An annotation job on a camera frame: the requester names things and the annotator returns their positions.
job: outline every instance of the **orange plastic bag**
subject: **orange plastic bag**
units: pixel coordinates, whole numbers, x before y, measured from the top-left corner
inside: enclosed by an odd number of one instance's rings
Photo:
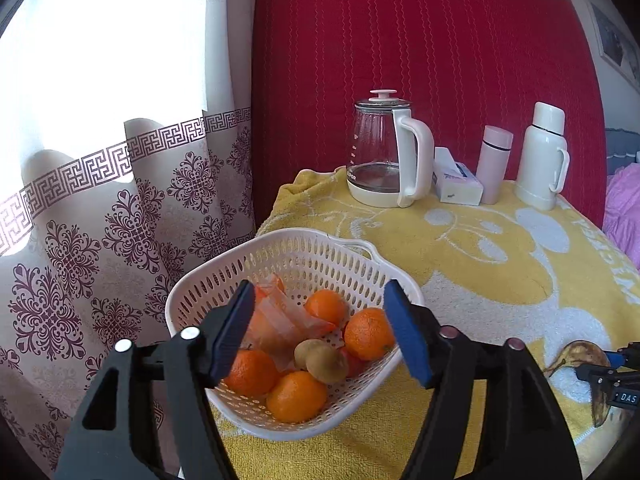
[[[293,359],[296,345],[328,334],[337,327],[313,317],[284,292],[282,280],[272,274],[254,284],[255,309],[244,335],[243,346],[259,348],[273,357],[282,369]]]

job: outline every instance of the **silver screw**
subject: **silver screw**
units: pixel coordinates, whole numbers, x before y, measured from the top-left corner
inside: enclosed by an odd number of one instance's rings
[[[460,335],[460,331],[451,325],[445,325],[440,327],[440,335],[444,339],[455,339]]]
[[[133,343],[131,342],[131,339],[120,339],[113,346],[113,348],[115,349],[116,352],[126,352],[132,346],[133,346]]]
[[[507,339],[507,345],[509,345],[509,348],[511,348],[512,350],[524,350],[525,349],[524,341],[522,339],[518,339],[517,337],[508,338]]]
[[[188,326],[180,332],[182,339],[196,339],[200,335],[200,329],[197,326]]]

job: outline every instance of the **blue headboard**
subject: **blue headboard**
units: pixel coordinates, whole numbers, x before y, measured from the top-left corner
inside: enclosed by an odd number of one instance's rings
[[[625,168],[636,161],[636,153],[640,152],[640,134],[607,128],[607,175],[613,175],[618,168]]]

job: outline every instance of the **red quilted backdrop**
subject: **red quilted backdrop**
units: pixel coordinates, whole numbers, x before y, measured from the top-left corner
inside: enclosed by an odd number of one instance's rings
[[[253,62],[257,222],[303,168],[347,161],[353,101],[395,88],[437,146],[474,170],[482,130],[514,133],[515,178],[533,105],[566,112],[564,195],[598,226],[604,119],[588,44],[570,0],[256,0]]]

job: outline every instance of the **banana peel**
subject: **banana peel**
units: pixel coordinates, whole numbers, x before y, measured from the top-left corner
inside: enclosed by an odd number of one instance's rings
[[[569,366],[577,368],[581,364],[591,364],[609,367],[609,358],[602,349],[591,341],[578,339],[571,341],[558,354],[558,357],[543,370],[543,374],[549,379],[560,368]],[[593,426],[599,428],[609,416],[610,406],[607,404],[605,393],[597,384],[591,385],[591,418]]]

